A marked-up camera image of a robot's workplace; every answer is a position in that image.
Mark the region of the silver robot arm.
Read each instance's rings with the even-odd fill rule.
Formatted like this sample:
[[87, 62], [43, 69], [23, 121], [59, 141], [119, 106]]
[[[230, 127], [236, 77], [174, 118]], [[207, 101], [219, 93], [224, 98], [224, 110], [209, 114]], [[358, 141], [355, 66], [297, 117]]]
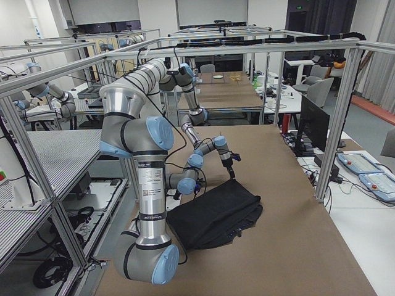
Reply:
[[162, 116], [138, 116], [146, 94], [136, 86], [111, 83], [100, 95], [107, 100], [101, 152], [137, 162], [139, 211], [118, 239], [114, 266], [127, 279], [166, 284], [180, 257], [166, 223], [165, 158], [174, 143], [172, 126]]
[[195, 126], [200, 126], [207, 121], [209, 114], [205, 108], [201, 107], [197, 99], [193, 71], [188, 64], [181, 64], [176, 70], [166, 70], [165, 75], [159, 81], [161, 91], [171, 91], [176, 86], [182, 89], [189, 107], [187, 115], [181, 119], [180, 127], [191, 141], [194, 153], [203, 157], [212, 151], [217, 151], [230, 178], [235, 179], [233, 161], [240, 161], [241, 158], [239, 154], [234, 154], [229, 149], [225, 136], [201, 140], [194, 130]]

